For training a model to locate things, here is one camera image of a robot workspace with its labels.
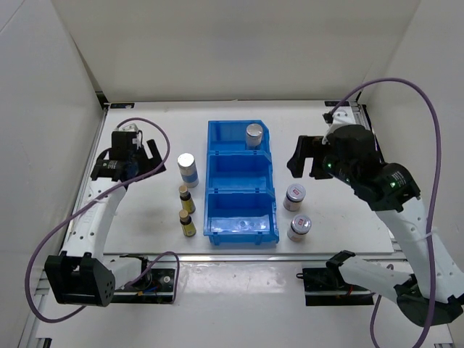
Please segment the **white-lid spice jar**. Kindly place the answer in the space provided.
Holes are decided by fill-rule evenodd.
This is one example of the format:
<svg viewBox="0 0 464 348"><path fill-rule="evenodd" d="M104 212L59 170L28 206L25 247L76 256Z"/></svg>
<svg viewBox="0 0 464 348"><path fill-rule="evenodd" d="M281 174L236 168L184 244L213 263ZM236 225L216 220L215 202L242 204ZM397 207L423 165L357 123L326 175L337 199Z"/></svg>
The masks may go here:
<svg viewBox="0 0 464 348"><path fill-rule="evenodd" d="M296 212L302 206L302 202L305 199L306 190L304 186L293 183L289 185L286 190L286 195L283 200L283 206L286 210Z"/></svg>
<svg viewBox="0 0 464 348"><path fill-rule="evenodd" d="M309 233L311 227L312 222L307 215L295 215L290 222L289 228L287 230L287 236L294 242L300 242Z"/></svg>

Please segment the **silver-lid shaker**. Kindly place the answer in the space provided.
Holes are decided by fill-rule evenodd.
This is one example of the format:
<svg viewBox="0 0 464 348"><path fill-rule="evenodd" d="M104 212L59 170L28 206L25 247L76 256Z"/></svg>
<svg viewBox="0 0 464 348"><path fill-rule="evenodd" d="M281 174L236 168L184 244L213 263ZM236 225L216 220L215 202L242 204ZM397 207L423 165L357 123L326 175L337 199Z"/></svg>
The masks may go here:
<svg viewBox="0 0 464 348"><path fill-rule="evenodd" d="M262 142L263 129L259 123L251 123L246 127L246 148L259 149Z"/></svg>
<svg viewBox="0 0 464 348"><path fill-rule="evenodd" d="M178 168L182 181L188 188L194 188L199 184L199 176L195 158L190 153L182 153L177 158Z"/></svg>

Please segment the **amber bottle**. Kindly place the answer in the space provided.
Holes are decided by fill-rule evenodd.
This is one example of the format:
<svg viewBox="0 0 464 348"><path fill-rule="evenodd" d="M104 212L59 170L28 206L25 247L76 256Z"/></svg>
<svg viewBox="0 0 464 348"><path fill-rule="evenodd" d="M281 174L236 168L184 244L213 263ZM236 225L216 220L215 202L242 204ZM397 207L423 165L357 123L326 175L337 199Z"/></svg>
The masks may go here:
<svg viewBox="0 0 464 348"><path fill-rule="evenodd" d="M187 210L181 210L178 215L184 236L194 236L196 234L196 227L189 212Z"/></svg>
<svg viewBox="0 0 464 348"><path fill-rule="evenodd" d="M192 199L189 188L186 185L182 185L178 188L178 193L181 200L182 209L187 211L188 214L194 213L196 206Z"/></svg>

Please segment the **blue plastic divided bin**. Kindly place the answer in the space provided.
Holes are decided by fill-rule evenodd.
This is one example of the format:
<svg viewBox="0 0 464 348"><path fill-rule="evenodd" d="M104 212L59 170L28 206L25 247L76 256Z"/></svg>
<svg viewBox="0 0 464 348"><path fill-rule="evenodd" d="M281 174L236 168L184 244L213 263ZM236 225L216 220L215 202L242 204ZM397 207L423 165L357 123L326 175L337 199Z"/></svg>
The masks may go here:
<svg viewBox="0 0 464 348"><path fill-rule="evenodd" d="M263 129L259 149L247 149L246 128ZM221 244L279 242L268 127L261 120L210 120L203 235Z"/></svg>

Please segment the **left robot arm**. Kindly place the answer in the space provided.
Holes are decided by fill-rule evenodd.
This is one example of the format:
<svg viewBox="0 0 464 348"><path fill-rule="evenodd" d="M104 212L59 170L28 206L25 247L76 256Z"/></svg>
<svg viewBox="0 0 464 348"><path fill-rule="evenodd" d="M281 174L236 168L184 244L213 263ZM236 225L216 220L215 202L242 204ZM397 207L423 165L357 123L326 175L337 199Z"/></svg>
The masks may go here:
<svg viewBox="0 0 464 348"><path fill-rule="evenodd" d="M139 176L165 171L154 140L144 141L134 125L115 130L111 145L96 159L87 205L58 255L46 259L45 271L61 304L107 306L116 291L159 293L147 258L127 255L103 260L104 245L116 210ZM276 198L268 141L252 148L240 131L209 140L204 235L215 246L276 243Z"/></svg>

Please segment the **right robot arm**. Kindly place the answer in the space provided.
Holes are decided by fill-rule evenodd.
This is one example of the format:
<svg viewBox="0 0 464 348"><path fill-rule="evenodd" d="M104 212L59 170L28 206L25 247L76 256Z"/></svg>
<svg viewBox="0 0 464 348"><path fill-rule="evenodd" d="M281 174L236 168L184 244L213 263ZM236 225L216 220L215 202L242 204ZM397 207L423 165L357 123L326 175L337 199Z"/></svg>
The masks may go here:
<svg viewBox="0 0 464 348"><path fill-rule="evenodd" d="M463 314L463 272L438 236L426 230L421 191L410 172L381 161L371 131L345 125L327 136L300 136L294 155L301 166L312 159L311 177L337 178L349 185L392 232L413 270L387 270L344 250L326 263L326 283L332 289L348 284L369 289L396 302L420 327L426 324L429 305L434 306L434 326Z"/></svg>

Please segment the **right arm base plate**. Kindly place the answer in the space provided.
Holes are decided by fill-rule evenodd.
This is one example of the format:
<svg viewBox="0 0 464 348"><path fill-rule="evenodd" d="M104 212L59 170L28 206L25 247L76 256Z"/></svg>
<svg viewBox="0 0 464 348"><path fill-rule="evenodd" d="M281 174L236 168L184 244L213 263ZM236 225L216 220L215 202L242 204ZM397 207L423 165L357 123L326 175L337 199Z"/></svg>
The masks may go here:
<svg viewBox="0 0 464 348"><path fill-rule="evenodd" d="M303 268L296 274L303 282L307 307L371 306L373 293L361 286L338 285L325 268Z"/></svg>

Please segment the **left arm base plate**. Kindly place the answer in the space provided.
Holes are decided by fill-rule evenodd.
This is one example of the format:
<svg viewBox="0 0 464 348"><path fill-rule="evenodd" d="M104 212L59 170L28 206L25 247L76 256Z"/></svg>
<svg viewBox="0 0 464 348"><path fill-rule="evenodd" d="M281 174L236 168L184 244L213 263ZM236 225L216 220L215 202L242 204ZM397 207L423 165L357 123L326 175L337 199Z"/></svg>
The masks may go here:
<svg viewBox="0 0 464 348"><path fill-rule="evenodd" d="M172 305L177 297L180 260L164 252L150 260L124 254L107 264L116 280L112 304Z"/></svg>

